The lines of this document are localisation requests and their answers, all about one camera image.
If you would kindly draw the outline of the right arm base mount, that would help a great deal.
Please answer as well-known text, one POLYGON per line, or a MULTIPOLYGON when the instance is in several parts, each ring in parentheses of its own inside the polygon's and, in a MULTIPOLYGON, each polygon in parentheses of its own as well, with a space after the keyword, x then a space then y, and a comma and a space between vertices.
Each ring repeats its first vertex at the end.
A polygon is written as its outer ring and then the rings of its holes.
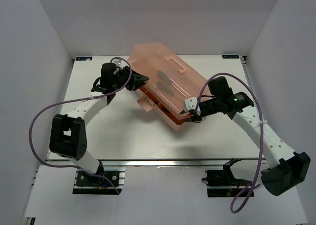
POLYGON ((209 198, 235 197, 250 186, 257 168, 257 160, 232 158, 217 169, 207 169, 201 182, 207 186, 209 198))

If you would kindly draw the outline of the large green screwdriver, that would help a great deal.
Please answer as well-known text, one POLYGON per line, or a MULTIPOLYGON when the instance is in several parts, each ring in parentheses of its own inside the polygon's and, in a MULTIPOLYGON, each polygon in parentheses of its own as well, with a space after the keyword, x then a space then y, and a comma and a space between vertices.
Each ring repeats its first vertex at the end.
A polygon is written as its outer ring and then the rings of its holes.
POLYGON ((181 95, 184 97, 188 97, 187 93, 180 88, 178 84, 176 84, 170 77, 168 77, 163 71, 157 71, 157 75, 159 78, 159 81, 164 82, 170 87, 174 87, 181 95))

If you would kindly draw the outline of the pink plastic toolbox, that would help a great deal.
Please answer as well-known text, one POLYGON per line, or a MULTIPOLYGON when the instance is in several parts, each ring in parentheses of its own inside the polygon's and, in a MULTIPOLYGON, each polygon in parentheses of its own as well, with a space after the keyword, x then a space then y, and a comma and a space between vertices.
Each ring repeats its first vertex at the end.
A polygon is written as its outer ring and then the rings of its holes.
POLYGON ((206 79, 162 43, 138 44, 128 58, 132 69, 149 78, 136 93, 146 112, 154 111, 174 131, 180 131, 188 114, 183 101, 198 97, 206 79))

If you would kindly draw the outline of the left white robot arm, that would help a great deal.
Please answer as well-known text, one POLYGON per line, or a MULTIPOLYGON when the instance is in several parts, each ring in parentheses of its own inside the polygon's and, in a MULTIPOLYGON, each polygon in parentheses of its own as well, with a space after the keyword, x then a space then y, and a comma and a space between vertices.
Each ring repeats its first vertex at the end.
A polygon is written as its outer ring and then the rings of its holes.
POLYGON ((55 115, 50 134, 50 151, 85 171, 93 185, 101 184, 104 180, 103 164, 87 150, 86 126, 110 104, 119 90, 125 88, 136 91, 148 80, 149 77, 133 71, 130 66, 121 68, 112 62, 104 63, 101 76, 96 78, 91 88, 91 92, 104 96, 89 97, 67 114, 55 115))

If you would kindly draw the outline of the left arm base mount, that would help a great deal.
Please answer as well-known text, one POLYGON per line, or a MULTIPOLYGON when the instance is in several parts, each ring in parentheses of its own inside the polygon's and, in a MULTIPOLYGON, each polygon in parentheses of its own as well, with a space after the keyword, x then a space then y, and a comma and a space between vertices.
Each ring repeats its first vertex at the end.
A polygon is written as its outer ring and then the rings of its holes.
POLYGON ((83 171, 77 171, 73 194, 81 195, 118 195, 116 189, 120 193, 122 191, 125 179, 125 170, 123 169, 104 169, 104 177, 108 180, 100 177, 93 177, 87 175, 83 171))

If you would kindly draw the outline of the green flathead screwdriver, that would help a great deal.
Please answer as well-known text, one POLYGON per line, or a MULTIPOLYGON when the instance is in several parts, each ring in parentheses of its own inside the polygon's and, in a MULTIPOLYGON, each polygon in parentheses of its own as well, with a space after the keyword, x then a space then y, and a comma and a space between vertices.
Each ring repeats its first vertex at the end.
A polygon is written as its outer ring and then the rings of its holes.
POLYGON ((176 97, 180 100, 183 100, 183 97, 180 95, 180 93, 174 87, 170 87, 162 81, 157 82, 157 87, 161 91, 165 92, 166 94, 173 96, 173 97, 176 97))

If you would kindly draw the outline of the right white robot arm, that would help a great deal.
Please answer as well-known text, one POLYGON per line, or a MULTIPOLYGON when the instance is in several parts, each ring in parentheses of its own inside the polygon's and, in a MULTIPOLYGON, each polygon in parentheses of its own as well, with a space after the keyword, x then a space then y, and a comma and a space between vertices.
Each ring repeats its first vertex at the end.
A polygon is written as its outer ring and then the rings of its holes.
POLYGON ((305 180, 311 159, 305 153, 297 153, 263 121, 259 105, 244 92, 234 93, 225 77, 208 82, 212 98, 184 99, 182 114, 189 113, 188 122, 199 123, 216 113, 227 115, 241 127, 255 145, 263 150, 268 169, 261 172, 261 181, 272 195, 279 196, 305 180))

